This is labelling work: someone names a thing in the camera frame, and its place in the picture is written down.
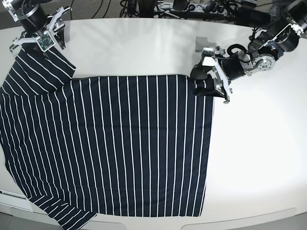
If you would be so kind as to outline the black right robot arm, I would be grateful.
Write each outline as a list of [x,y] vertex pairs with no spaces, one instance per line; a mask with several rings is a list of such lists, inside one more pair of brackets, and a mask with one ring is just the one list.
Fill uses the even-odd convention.
[[56,44],[61,49],[66,48],[64,30],[65,23],[62,16],[71,11],[71,7],[59,7],[53,15],[47,15],[42,4],[47,0],[3,0],[2,5],[15,22],[24,28],[20,37],[13,40],[9,47],[13,52],[23,44],[34,44],[43,53],[49,51]]

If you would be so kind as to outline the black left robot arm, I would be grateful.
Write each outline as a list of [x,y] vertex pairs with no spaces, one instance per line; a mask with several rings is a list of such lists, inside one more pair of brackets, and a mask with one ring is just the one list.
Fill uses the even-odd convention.
[[247,47],[233,44],[203,47],[201,60],[194,65],[190,78],[203,82],[193,91],[196,96],[224,98],[229,103],[232,81],[256,72],[270,71],[285,52],[292,52],[307,32],[307,2],[295,0],[286,6],[268,27],[254,28]]

